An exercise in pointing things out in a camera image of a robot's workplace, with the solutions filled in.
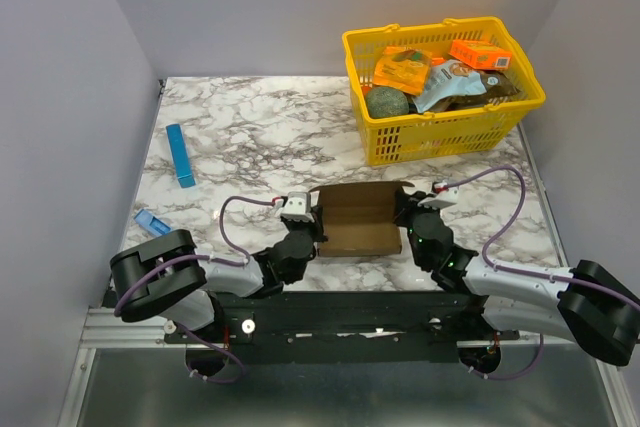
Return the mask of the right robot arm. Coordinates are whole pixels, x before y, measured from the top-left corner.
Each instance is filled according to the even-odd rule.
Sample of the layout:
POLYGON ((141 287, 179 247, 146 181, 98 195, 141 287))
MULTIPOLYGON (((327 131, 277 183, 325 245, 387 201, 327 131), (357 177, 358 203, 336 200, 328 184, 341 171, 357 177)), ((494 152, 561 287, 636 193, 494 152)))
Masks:
POLYGON ((484 300, 464 309, 469 337, 525 331, 577 344, 610 365, 629 364, 639 339, 639 299, 605 267, 582 260, 569 268, 543 268, 491 260, 456 244, 440 211, 446 191, 394 193, 394 222, 407 232, 416 266, 447 292, 484 300))

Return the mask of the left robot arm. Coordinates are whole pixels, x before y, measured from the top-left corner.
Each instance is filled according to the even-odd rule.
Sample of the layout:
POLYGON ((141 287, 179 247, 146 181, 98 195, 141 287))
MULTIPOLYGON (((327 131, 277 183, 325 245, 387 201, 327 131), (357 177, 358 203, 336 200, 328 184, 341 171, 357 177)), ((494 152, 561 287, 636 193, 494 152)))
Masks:
POLYGON ((184 325, 201 342, 222 327, 218 293, 265 298, 303 279, 324 235, 323 208, 310 209, 309 222, 281 221, 288 233, 247 261, 198 254, 191 232, 172 231, 116 254, 110 268, 117 303, 114 315, 126 323, 160 316, 184 325))

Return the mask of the brown cardboard box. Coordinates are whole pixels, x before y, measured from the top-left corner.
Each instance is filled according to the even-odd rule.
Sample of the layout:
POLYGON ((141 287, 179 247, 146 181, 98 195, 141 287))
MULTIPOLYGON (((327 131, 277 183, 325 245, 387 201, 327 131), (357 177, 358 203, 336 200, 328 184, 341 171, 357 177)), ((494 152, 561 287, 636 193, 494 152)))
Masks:
POLYGON ((316 186, 326 240, 321 257, 390 256, 402 251, 394 223, 395 194, 414 185, 407 181, 376 181, 316 186))

